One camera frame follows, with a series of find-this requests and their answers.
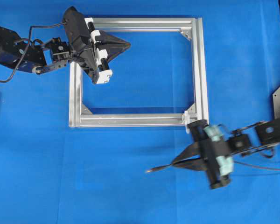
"rectangular frame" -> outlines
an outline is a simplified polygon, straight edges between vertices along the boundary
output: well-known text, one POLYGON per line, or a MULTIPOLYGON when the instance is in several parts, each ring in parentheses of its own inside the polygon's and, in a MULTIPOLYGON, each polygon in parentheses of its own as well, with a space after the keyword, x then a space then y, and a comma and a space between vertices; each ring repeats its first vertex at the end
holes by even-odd
MULTIPOLYGON (((106 32, 180 32, 191 42, 194 103, 187 110, 190 122, 209 120, 202 18, 93 18, 106 32)), ((70 64, 70 127, 183 126, 183 113, 92 114, 83 104, 83 71, 70 64)))

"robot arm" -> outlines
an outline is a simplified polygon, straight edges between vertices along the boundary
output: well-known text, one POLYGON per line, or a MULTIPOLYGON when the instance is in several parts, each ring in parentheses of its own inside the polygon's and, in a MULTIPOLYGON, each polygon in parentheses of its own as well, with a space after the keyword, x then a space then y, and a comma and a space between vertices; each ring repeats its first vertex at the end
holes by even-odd
MULTIPOLYGON (((280 143, 280 118, 234 130, 231 132, 233 136, 228 140, 224 140, 224 135, 218 126, 208 125, 206 120, 198 120, 187 126, 195 142, 175 157, 169 165, 155 167, 147 172, 162 170, 169 166, 205 171, 210 188, 216 189, 230 183, 229 174, 233 171, 233 155, 247 156, 268 149, 272 150, 280 143), (242 133, 252 127, 255 128, 261 143, 258 147, 252 147, 249 136, 242 133), (195 155, 199 155, 199 158, 191 159, 195 155)), ((271 158, 273 154, 265 154, 265 156, 271 158)))
POLYGON ((92 19, 86 24, 84 16, 74 7, 66 10, 60 24, 50 27, 32 26, 29 37, 32 28, 59 25, 64 26, 69 43, 62 42, 60 37, 52 38, 46 43, 38 39, 32 42, 30 38, 21 39, 16 32, 0 27, 0 64, 13 70, 40 75, 66 67, 69 62, 77 62, 94 84, 109 82, 112 70, 108 63, 127 50, 130 43, 96 30, 92 19), (52 64, 49 65, 43 54, 46 50, 50 50, 52 59, 52 64))

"white clip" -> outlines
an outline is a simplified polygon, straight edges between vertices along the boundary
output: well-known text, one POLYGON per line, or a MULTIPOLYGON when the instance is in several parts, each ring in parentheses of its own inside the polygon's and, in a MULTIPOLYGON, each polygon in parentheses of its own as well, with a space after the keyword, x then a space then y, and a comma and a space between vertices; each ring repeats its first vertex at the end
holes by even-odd
POLYGON ((190 129, 188 128, 188 124, 191 123, 190 122, 190 114, 188 111, 185 111, 182 115, 182 122, 185 124, 186 127, 186 133, 190 134, 190 129))
POLYGON ((97 66, 101 65, 101 64, 102 64, 101 60, 102 60, 103 58, 106 59, 107 57, 108 57, 108 52, 107 52, 106 49, 99 50, 99 49, 97 48, 97 52, 96 52, 97 66))
POLYGON ((90 18, 87 18, 87 19, 85 20, 85 22, 86 22, 86 26, 87 26, 88 29, 89 29, 88 23, 89 23, 89 22, 94 23, 94 22, 93 22, 93 18, 91 18, 91 17, 90 17, 90 18))
POLYGON ((98 81, 97 84, 104 84, 110 81, 110 77, 112 76, 112 70, 104 70, 98 73, 98 81))
POLYGON ((96 36, 101 36, 101 33, 99 32, 99 30, 95 29, 90 33, 90 37, 93 43, 96 43, 97 41, 95 40, 96 36))

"blue cloth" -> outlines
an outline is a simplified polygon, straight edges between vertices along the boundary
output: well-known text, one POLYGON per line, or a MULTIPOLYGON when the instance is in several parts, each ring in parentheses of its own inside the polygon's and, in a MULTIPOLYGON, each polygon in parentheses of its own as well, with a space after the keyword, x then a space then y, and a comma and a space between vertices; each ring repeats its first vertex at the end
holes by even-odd
MULTIPOLYGON (((30 25, 59 23, 71 5, 94 16, 203 17, 211 123, 234 129, 273 118, 271 94, 280 85, 278 1, 0 1, 0 26, 27 37, 30 25)), ((184 37, 116 35, 132 46, 110 63, 109 84, 94 86, 84 76, 89 108, 182 112, 191 105, 184 37)), ((33 31, 33 38, 57 36, 66 40, 63 28, 33 31)), ((10 72, 0 66, 0 78, 10 72)), ((236 165, 232 182, 216 190, 209 190, 203 172, 145 174, 191 143, 183 127, 71 129, 68 104, 69 68, 41 76, 17 72, 0 84, 0 224, 280 223, 280 172, 236 165)), ((280 167, 280 147, 271 160, 235 159, 280 167)))

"black cable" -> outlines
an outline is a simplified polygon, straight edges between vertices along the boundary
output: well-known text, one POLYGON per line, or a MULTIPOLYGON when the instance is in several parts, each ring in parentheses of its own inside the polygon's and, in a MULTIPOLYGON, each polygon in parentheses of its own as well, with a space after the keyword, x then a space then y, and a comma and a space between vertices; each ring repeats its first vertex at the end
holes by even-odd
POLYGON ((232 134, 232 132, 224 124, 219 124, 218 126, 221 126, 226 133, 232 134))
POLYGON ((247 155, 251 155, 253 153, 258 153, 260 151, 264 151, 267 150, 270 147, 274 147, 276 145, 278 145, 280 142, 275 142, 275 143, 270 143, 270 144, 266 144, 266 145, 262 145, 262 146, 257 146, 257 147, 253 147, 253 148, 248 148, 248 149, 244 149, 242 151, 238 151, 238 152, 234 152, 231 153, 231 155, 236 155, 236 154, 243 154, 243 153, 247 153, 247 155))
POLYGON ((247 166, 247 167, 256 168, 256 169, 267 169, 267 170, 280 171, 280 168, 260 167, 260 166, 255 166, 255 165, 247 164, 247 163, 244 163, 244 162, 238 162, 238 161, 234 161, 234 163, 244 165, 244 166, 247 166))
POLYGON ((246 126, 246 127, 238 128, 238 129, 232 131, 231 133, 232 133, 232 134, 238 134, 238 133, 241 133, 242 131, 244 131, 244 130, 246 130, 246 129, 249 129, 249 128, 251 128, 251 127, 255 127, 255 126, 261 125, 261 124, 263 124, 263 123, 265 123, 265 122, 264 122, 264 121, 260 121, 260 122, 257 122, 257 123, 255 123, 255 124, 248 125, 248 126, 246 126))
POLYGON ((35 42, 38 42, 40 45, 43 44, 43 42, 40 39, 35 39, 34 41, 32 41, 31 43, 31 47, 34 49, 35 48, 35 42))
POLYGON ((19 40, 14 41, 14 43, 20 43, 20 42, 23 42, 23 41, 29 41, 29 39, 28 38, 21 38, 19 40))
POLYGON ((33 28, 44 28, 44 29, 48 29, 48 28, 55 28, 55 27, 59 27, 63 24, 66 24, 66 22, 61 22, 61 23, 58 23, 58 24, 55 24, 55 25, 52 25, 52 26, 31 26, 30 29, 29 29, 29 36, 28 36, 28 43, 26 44, 26 47, 25 47, 25 50, 24 50, 24 53, 22 54, 22 56, 20 57, 17 65, 15 66, 13 72, 11 73, 10 77, 6 80, 0 80, 0 83, 7 83, 9 82, 13 77, 14 77, 14 74, 15 72, 17 71, 18 67, 20 66, 21 62, 23 61, 23 58, 25 57, 27 51, 28 51, 28 47, 30 46, 30 42, 31 42, 31 33, 32 33, 32 29, 33 28))
POLYGON ((271 151, 271 154, 270 155, 267 155, 265 153, 263 153, 262 151, 259 152, 259 154, 261 154, 262 156, 268 158, 268 159, 271 159, 275 156, 275 149, 274 147, 270 147, 270 148, 267 148, 266 150, 270 150, 271 151))

